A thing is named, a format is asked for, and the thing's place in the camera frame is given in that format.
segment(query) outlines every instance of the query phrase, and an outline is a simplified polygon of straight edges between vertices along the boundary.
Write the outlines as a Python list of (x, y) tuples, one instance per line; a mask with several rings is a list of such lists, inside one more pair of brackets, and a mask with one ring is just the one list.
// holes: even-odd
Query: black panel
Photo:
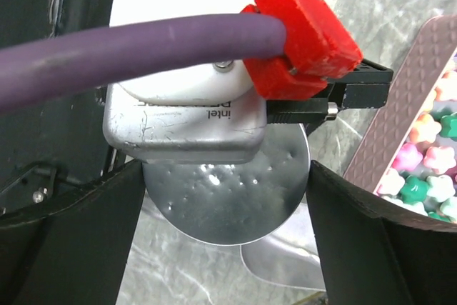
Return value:
[(134, 161), (0, 221), (0, 304), (115, 304), (144, 197)]
[[(111, 3), (0, 0), (0, 46), (108, 25)], [(0, 184), (34, 162), (53, 164), (80, 183), (99, 178), (111, 161), (101, 129), (103, 100), (104, 90), (94, 89), (0, 117)], [(44, 182), (38, 178), (24, 184), (24, 191), (33, 193)]]
[(364, 59), (351, 73), (340, 79), (329, 79), (335, 84), (390, 84), (393, 70)]
[(456, 303), (457, 226), (311, 162), (306, 199), (331, 305)]

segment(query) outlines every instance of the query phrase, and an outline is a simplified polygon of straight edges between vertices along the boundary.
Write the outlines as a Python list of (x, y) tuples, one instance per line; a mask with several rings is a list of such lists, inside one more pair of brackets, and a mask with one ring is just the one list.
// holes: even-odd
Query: star-shaped candy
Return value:
[(403, 207), (403, 202), (401, 199), (392, 198), (391, 196), (382, 196), (381, 198), (388, 201), (389, 203)]
[(436, 84), (436, 100), (457, 100), (457, 71), (447, 71)]
[(440, 206), (440, 212), (449, 217), (452, 222), (457, 221), (457, 198), (451, 197)]
[(433, 109), (433, 103), (435, 102), (435, 99), (436, 99), (436, 91), (433, 90), (432, 92), (430, 92), (427, 99), (423, 103), (421, 111), (425, 111), (425, 112), (431, 111)]
[(449, 175), (452, 179), (455, 179), (457, 177), (457, 166), (448, 169), (445, 172), (446, 175)]
[(456, 70), (456, 63), (453, 59), (451, 59), (446, 64), (446, 67), (444, 67), (444, 71), (455, 71), (455, 70)]
[(413, 171), (422, 162), (423, 155), (415, 144), (405, 143), (393, 160), (392, 168), (397, 171)]
[(429, 213), (428, 213), (428, 216), (429, 216), (430, 218), (438, 219), (439, 221), (447, 221), (448, 223), (451, 222), (451, 221), (449, 220), (448, 217), (446, 217), (446, 216), (440, 216), (440, 215), (437, 214), (436, 212), (429, 212)]
[(430, 186), (427, 196), (437, 203), (442, 203), (456, 194), (452, 178), (449, 175), (429, 176), (427, 183)]
[(423, 158), (423, 165), (434, 173), (444, 174), (456, 166), (455, 150), (451, 146), (431, 146)]
[(395, 169), (389, 168), (381, 178), (377, 194), (380, 196), (396, 196), (404, 184), (405, 179)]
[(427, 192), (430, 186), (420, 180), (416, 176), (408, 176), (405, 186), (400, 190), (401, 200), (405, 204), (415, 204), (419, 201), (424, 201), (427, 197)]
[(435, 121), (430, 114), (421, 114), (409, 131), (409, 141), (414, 144), (433, 143), (440, 131), (441, 124)]
[(457, 114), (451, 114), (450, 116), (442, 116), (440, 119), (442, 126), (440, 136), (449, 139), (457, 138)]
[(416, 203), (412, 203), (412, 204), (403, 203), (403, 205), (401, 205), (401, 207), (403, 207), (404, 209), (407, 209), (409, 211), (416, 212), (417, 214), (427, 216), (426, 209), (420, 201), (417, 201)]

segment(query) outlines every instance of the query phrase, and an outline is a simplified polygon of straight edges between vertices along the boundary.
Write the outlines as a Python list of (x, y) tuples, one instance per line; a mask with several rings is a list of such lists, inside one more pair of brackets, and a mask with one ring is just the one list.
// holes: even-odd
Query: shiny metal surface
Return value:
[(306, 202), (278, 230), (240, 250), (246, 268), (264, 281), (325, 291)]
[(270, 234), (300, 204), (310, 156), (302, 125), (268, 125), (260, 151), (242, 165), (144, 164), (149, 196), (179, 231), (216, 245)]
[(339, 109), (336, 103), (328, 103), (328, 113), (326, 119), (335, 119), (338, 115)]
[(261, 145), (266, 105), (252, 89), (215, 106), (150, 106), (113, 84), (103, 130), (114, 148), (150, 164), (242, 164)]
[(213, 67), (221, 73), (227, 73), (235, 67), (235, 63), (233, 61), (216, 62)]

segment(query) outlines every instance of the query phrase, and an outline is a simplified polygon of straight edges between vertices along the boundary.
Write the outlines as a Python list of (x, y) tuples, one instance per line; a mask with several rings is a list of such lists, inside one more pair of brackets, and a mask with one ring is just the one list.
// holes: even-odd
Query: red 3d-printed mount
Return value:
[(274, 16), (287, 30), (284, 56), (246, 59), (257, 92), (265, 99), (305, 100), (362, 61), (357, 43), (324, 0), (255, 0), (242, 12)]

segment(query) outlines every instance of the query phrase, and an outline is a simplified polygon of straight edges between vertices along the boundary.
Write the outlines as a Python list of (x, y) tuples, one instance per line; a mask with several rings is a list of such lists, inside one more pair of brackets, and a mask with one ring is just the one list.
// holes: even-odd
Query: purple cable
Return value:
[(0, 114), (160, 71), (271, 58), (282, 55), (285, 42), (286, 28), (272, 16), (212, 14), (14, 46), (0, 51)]

